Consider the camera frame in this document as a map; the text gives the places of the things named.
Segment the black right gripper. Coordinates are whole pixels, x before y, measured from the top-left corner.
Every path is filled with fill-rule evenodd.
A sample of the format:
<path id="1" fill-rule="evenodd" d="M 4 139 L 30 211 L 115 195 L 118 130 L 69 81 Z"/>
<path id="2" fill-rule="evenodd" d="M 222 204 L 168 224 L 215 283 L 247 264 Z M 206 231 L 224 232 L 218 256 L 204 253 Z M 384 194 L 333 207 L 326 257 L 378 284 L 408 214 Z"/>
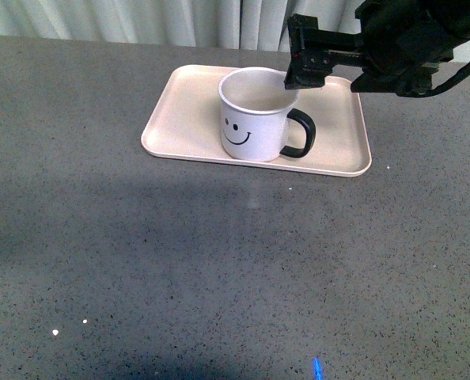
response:
<path id="1" fill-rule="evenodd" d="M 326 51 L 325 62 L 362 68 L 351 88 L 358 93 L 432 97 L 470 76 L 470 61 L 441 85 L 432 77 L 455 48 L 470 41 L 470 1 L 364 1 L 356 10 L 358 34 L 324 31 L 316 17 L 286 19 L 290 52 Z M 292 60 L 286 90 L 320 88 L 328 70 L 310 59 Z"/>

